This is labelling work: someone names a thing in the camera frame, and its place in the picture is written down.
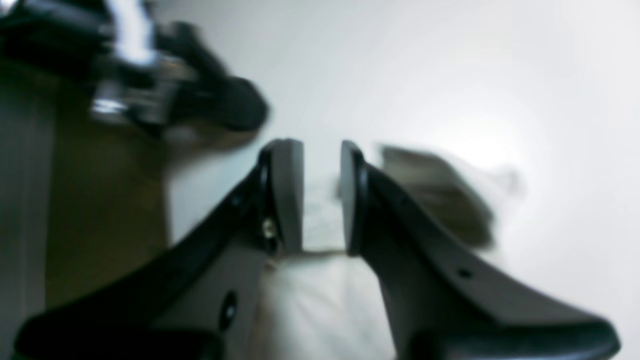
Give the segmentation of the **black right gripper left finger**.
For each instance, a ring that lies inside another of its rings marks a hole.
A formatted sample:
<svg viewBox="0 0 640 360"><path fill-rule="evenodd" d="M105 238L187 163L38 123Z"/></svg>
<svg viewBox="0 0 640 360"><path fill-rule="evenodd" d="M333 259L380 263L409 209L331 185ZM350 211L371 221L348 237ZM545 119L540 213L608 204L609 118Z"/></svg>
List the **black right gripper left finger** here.
<svg viewBox="0 0 640 360"><path fill-rule="evenodd" d="M120 280L31 317L19 360L240 360L259 283L279 251L303 249L304 146L275 139L205 219Z"/></svg>

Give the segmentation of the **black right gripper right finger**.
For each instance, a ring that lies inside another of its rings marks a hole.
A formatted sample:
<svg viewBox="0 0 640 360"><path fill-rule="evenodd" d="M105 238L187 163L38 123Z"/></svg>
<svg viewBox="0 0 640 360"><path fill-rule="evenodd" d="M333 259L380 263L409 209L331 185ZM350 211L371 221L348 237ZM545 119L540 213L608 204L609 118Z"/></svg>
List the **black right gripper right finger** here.
<svg viewBox="0 0 640 360"><path fill-rule="evenodd" d="M359 146L340 151L349 256L372 269L400 360L610 360L604 317L556 300L458 241Z"/></svg>

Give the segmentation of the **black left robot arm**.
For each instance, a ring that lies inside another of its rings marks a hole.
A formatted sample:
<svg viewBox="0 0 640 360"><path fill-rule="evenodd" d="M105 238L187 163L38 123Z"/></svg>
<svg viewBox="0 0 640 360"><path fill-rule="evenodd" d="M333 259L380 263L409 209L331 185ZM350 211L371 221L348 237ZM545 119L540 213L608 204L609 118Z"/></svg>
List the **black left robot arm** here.
<svg viewBox="0 0 640 360"><path fill-rule="evenodd" d="M187 120L258 130L265 98L231 75L196 25L160 23L151 0L3 0L1 53L85 88L92 119L158 136Z"/></svg>

